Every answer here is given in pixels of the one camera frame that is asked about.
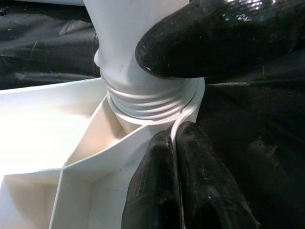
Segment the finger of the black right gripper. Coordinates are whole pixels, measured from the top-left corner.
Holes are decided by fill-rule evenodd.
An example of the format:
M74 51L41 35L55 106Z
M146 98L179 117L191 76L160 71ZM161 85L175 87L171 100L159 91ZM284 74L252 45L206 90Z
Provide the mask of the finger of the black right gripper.
M302 0L193 0L154 24L135 48L160 78L198 78L286 55L305 32Z

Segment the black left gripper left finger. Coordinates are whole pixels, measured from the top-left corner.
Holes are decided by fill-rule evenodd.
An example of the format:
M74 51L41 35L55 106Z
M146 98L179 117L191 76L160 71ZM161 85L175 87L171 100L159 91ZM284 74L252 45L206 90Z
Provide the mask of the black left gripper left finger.
M150 140L135 170L122 213L123 229L179 229L180 190L168 130Z

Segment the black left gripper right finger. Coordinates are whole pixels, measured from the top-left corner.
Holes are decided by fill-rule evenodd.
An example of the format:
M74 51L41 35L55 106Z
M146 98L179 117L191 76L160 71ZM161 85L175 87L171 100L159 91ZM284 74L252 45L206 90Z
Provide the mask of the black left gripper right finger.
M259 228L236 180L197 124L178 127L176 150L186 228Z

